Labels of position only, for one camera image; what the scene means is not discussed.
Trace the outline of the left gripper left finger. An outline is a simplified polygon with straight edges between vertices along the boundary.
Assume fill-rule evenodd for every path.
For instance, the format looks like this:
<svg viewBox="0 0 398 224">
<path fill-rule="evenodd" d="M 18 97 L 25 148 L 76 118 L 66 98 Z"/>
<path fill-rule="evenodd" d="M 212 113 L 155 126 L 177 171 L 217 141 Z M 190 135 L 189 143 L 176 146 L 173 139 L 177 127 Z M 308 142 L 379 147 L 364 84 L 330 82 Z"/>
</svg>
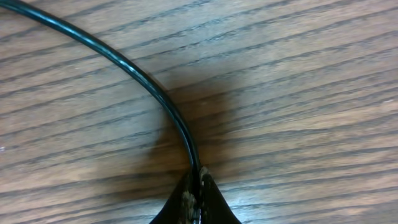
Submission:
<svg viewBox="0 0 398 224">
<path fill-rule="evenodd" d="M 179 180 L 165 205 L 150 224 L 193 224 L 198 221 L 198 218 L 192 173 L 187 172 Z"/>
</svg>

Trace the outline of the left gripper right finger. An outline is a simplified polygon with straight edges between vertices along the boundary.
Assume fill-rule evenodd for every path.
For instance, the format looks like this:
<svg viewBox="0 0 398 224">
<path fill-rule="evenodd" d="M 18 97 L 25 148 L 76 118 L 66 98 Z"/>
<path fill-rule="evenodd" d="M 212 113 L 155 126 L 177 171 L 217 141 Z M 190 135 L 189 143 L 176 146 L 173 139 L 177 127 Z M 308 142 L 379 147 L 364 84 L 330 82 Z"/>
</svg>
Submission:
<svg viewBox="0 0 398 224">
<path fill-rule="evenodd" d="M 206 167 L 200 170 L 201 224 L 241 224 Z"/>
</svg>

